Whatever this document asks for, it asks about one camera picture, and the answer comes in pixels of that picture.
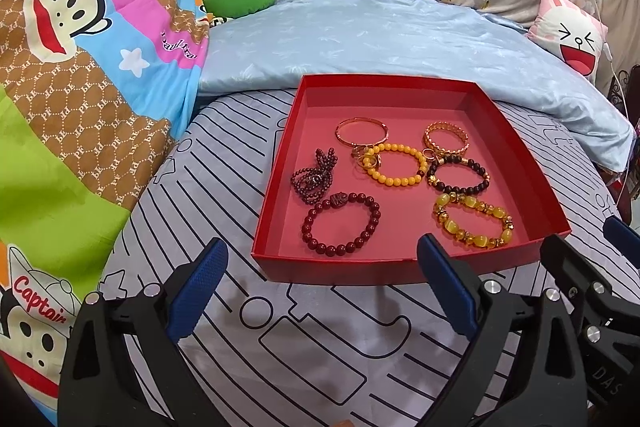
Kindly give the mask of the dark garnet bead strand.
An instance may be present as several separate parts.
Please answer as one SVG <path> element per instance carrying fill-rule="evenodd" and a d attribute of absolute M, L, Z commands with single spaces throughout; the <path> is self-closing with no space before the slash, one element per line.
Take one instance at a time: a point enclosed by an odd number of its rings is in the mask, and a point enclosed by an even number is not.
<path fill-rule="evenodd" d="M 317 148 L 314 153 L 316 165 L 295 171 L 291 176 L 294 192 L 306 205 L 316 205 L 333 183 L 333 169 L 337 156 L 333 147 L 323 152 Z"/>

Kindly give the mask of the gold ring small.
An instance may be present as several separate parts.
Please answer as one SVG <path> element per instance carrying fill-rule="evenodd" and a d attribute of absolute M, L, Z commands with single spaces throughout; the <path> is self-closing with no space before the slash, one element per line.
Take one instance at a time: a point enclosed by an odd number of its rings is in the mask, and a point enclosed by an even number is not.
<path fill-rule="evenodd" d="M 431 150 L 430 148 L 424 148 L 424 150 L 422 150 L 422 155 L 424 156 L 427 162 L 433 162 L 433 161 L 439 160 L 439 155 L 436 152 L 434 152 L 434 150 Z"/>

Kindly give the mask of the grey striped bedsheet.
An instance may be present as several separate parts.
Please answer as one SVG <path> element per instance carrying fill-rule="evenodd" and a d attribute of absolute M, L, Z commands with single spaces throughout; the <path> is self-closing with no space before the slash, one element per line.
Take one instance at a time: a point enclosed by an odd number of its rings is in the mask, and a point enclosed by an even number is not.
<path fill-rule="evenodd" d="M 166 280 L 211 239 L 229 263 L 194 333 L 179 345 L 235 426 L 409 426 L 462 357 L 431 290 L 409 285 L 277 282 L 252 248 L 274 158 L 298 89 L 223 96 L 201 110 L 142 195 L 108 260 L 106 295 Z M 639 297 L 639 275 L 603 237 L 616 213 L 597 164 L 555 118 L 494 102 L 533 155 L 570 225 L 568 241 L 616 293 Z M 552 284 L 536 260 L 482 273 L 509 291 Z"/>

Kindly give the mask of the red shallow cardboard tray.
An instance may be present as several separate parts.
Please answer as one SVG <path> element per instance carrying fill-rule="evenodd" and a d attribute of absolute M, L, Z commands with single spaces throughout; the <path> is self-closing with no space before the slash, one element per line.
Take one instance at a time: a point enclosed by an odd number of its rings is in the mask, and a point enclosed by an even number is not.
<path fill-rule="evenodd" d="M 337 124 L 386 124 L 382 144 L 350 147 Z M 422 155 L 434 121 L 465 130 L 464 156 Z M 316 205 L 292 174 L 333 147 L 333 183 Z M 308 75 L 299 85 L 274 158 L 252 248 L 271 280 L 320 285 L 416 283 L 416 244 L 431 233 L 480 273 L 527 265 L 542 241 L 570 233 L 533 155 L 498 106 L 472 82 L 385 75 Z"/>

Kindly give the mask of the thin gold bangle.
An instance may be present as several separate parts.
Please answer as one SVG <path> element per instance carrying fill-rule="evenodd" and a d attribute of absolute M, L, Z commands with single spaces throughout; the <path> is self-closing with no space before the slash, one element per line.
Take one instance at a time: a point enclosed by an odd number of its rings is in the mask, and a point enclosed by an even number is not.
<path fill-rule="evenodd" d="M 382 144 L 388 140 L 390 132 L 383 121 L 372 117 L 356 116 L 340 121 L 334 134 L 338 142 L 356 147 Z"/>

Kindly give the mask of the pink cartoon face cushion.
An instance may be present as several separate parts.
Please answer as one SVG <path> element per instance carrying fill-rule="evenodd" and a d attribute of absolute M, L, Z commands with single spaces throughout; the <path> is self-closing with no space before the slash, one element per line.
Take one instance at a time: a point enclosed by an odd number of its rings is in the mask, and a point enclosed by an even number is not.
<path fill-rule="evenodd" d="M 540 0 L 526 37 L 594 82 L 608 26 L 570 0 Z"/>

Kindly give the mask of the cartoon monkey quilt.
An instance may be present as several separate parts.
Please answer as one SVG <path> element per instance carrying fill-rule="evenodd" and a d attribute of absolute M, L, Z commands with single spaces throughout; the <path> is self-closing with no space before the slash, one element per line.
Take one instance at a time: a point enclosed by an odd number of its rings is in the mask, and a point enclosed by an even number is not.
<path fill-rule="evenodd" d="M 192 115 L 202 0 L 1 0 L 1 362 L 58 421 L 81 301 Z"/>

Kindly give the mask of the light blue blanket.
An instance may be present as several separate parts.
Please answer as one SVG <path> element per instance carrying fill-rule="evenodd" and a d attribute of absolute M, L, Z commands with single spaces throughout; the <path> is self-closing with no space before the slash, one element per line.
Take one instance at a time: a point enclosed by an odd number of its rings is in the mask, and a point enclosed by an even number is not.
<path fill-rule="evenodd" d="M 311 74 L 473 81 L 491 100 L 555 118 L 614 172 L 636 141 L 596 87 L 518 24 L 434 0 L 278 0 L 209 31 L 198 95 L 295 88 Z"/>

